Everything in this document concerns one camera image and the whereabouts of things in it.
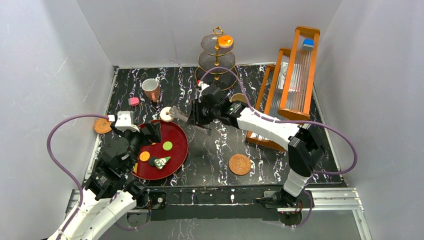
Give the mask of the white donut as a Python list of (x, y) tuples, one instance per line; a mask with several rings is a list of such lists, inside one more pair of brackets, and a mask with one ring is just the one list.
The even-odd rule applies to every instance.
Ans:
[(160, 119), (162, 120), (162, 121), (164, 121), (164, 122), (171, 122), (173, 119), (174, 119), (174, 117), (171, 115), (171, 113), (170, 113), (170, 111), (171, 111), (171, 107), (170, 106), (167, 106), (167, 107), (164, 107), (161, 111), (160, 111), (160, 114), (159, 114), (159, 117), (160, 117)]

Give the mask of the green macaron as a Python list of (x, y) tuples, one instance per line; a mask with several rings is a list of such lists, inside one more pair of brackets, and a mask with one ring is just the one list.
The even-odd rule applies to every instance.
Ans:
[(170, 151), (173, 148), (173, 143), (171, 141), (166, 141), (162, 145), (164, 151)]

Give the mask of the green triangular cake slice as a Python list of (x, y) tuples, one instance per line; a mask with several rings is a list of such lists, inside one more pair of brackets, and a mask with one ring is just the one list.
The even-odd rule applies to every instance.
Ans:
[(162, 170), (162, 169), (164, 168), (164, 166), (168, 163), (168, 161), (169, 161), (170, 159), (171, 159), (171, 157), (170, 157), (170, 156), (157, 158), (157, 159), (155, 160), (156, 168), (157, 168), (158, 170)]

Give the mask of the orange donut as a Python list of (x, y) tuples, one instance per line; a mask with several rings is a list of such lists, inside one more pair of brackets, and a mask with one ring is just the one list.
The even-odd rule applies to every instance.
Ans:
[(233, 40), (233, 38), (232, 38), (231, 36), (229, 36), (229, 35), (221, 35), (221, 36), (217, 39), (217, 43), (218, 43), (218, 46), (219, 46), (220, 48), (227, 49), (227, 48), (230, 48), (231, 46), (233, 46), (233, 44), (234, 44), (234, 40)]

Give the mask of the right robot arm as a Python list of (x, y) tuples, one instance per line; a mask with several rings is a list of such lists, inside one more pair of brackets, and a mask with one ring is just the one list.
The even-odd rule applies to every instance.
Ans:
[(287, 151), (290, 172), (281, 190), (282, 202), (295, 207), (302, 199), (318, 163), (326, 155), (320, 134), (309, 123), (281, 123), (278, 118), (250, 109), (241, 101), (230, 102), (222, 90), (200, 81), (199, 98), (192, 100), (187, 123), (204, 126), (219, 120), (224, 125), (259, 134)]

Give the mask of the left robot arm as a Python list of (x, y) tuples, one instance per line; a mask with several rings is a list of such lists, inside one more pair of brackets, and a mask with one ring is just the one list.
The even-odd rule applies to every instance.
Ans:
[(160, 122), (143, 127), (113, 122), (111, 128), (119, 137), (106, 146), (79, 187), (79, 201), (49, 239), (97, 240), (129, 210), (150, 204), (148, 188), (126, 176), (133, 171), (143, 146), (162, 141)]

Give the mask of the yellow biscuit lower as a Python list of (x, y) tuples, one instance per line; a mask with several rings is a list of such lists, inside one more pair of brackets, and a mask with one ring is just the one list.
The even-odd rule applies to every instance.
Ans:
[(139, 160), (141, 162), (147, 162), (151, 157), (151, 154), (148, 151), (143, 151), (139, 154)]

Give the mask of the pink grey eraser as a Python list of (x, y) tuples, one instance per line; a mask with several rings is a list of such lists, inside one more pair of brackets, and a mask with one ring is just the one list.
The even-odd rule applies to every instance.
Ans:
[(128, 105), (130, 107), (135, 107), (140, 104), (140, 99), (138, 97), (131, 97), (128, 99)]

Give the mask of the red round tray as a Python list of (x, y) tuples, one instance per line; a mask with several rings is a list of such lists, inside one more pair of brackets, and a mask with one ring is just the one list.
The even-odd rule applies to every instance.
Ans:
[(132, 174), (148, 181), (160, 180), (176, 172), (185, 162), (189, 148), (187, 135), (179, 125), (162, 120), (152, 122), (160, 123), (162, 141), (154, 145), (142, 146), (139, 154), (147, 152), (150, 158), (168, 158), (168, 161), (163, 168), (158, 169), (156, 166), (151, 166), (147, 160), (138, 159)]

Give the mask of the black sandwich cookie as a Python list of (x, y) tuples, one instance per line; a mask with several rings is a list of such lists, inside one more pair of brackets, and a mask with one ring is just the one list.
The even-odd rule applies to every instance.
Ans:
[(155, 157), (155, 156), (151, 156), (149, 159), (148, 159), (148, 164), (151, 166), (151, 167), (156, 167), (156, 163), (155, 163), (155, 160), (157, 159), (157, 157)]

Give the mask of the pink mug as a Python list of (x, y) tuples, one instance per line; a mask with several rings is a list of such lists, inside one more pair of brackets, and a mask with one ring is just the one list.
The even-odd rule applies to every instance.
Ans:
[(154, 103), (157, 103), (160, 100), (161, 90), (158, 80), (153, 78), (146, 79), (142, 82), (141, 88), (147, 97)]

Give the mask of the yellow layered cake slice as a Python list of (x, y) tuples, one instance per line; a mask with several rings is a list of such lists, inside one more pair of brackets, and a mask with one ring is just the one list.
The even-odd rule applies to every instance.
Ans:
[(137, 173), (138, 172), (138, 163), (136, 163), (135, 165), (134, 165), (134, 168), (133, 168), (133, 173)]

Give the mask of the beige mug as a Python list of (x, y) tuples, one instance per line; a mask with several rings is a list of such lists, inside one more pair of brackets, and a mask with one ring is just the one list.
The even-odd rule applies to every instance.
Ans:
[(240, 101), (242, 103), (247, 103), (248, 100), (246, 99), (246, 96), (243, 93), (236, 93), (234, 95), (231, 96), (230, 98), (230, 102), (236, 102), (236, 101)]

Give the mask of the woven coaster left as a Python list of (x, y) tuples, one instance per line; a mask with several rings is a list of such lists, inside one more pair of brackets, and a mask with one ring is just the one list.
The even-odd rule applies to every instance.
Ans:
[(110, 131), (112, 131), (111, 128), (112, 122), (104, 119), (104, 118), (98, 118), (93, 125), (93, 129), (98, 134), (107, 134)]

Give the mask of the woven coaster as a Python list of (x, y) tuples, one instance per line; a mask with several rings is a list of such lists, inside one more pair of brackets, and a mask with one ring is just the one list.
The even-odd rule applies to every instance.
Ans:
[(93, 129), (98, 134), (107, 134), (110, 131), (112, 131), (111, 128), (112, 122), (104, 119), (104, 118), (98, 118), (93, 125)]
[(229, 169), (235, 175), (239, 175), (239, 176), (243, 176), (249, 173), (251, 169), (251, 165), (252, 163), (250, 159), (248, 158), (248, 156), (244, 154), (235, 154), (228, 161)]

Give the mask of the woven coaster front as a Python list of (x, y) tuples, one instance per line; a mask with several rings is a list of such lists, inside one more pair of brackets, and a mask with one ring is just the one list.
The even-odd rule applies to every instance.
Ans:
[(235, 175), (239, 175), (239, 176), (243, 176), (249, 173), (251, 169), (251, 165), (252, 163), (250, 159), (248, 158), (248, 156), (244, 154), (235, 154), (228, 161), (229, 169)]

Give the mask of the three-tier glass cake stand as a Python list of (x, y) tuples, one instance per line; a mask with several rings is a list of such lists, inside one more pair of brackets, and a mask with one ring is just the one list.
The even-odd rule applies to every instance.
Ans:
[(198, 57), (198, 67), (194, 72), (195, 80), (202, 80), (209, 85), (216, 85), (222, 90), (228, 90), (237, 82), (239, 74), (236, 67), (236, 56), (233, 46), (220, 48), (218, 38), (226, 34), (219, 26), (212, 33), (204, 36), (200, 42), (202, 52)]

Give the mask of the orange wooden rack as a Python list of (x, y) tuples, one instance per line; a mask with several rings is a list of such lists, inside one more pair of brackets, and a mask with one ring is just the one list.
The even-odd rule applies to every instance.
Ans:
[[(292, 47), (282, 47), (276, 63), (265, 69), (256, 110), (280, 120), (310, 120), (320, 34), (313, 27), (295, 29)], [(302, 50), (304, 39), (314, 41), (312, 51)]]

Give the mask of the blue eraser block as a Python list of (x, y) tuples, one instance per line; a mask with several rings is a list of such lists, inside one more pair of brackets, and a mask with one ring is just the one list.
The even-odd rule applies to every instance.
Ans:
[(312, 39), (306, 38), (302, 42), (301, 49), (303, 51), (312, 51), (314, 49), (314, 46), (315, 46), (314, 41)]

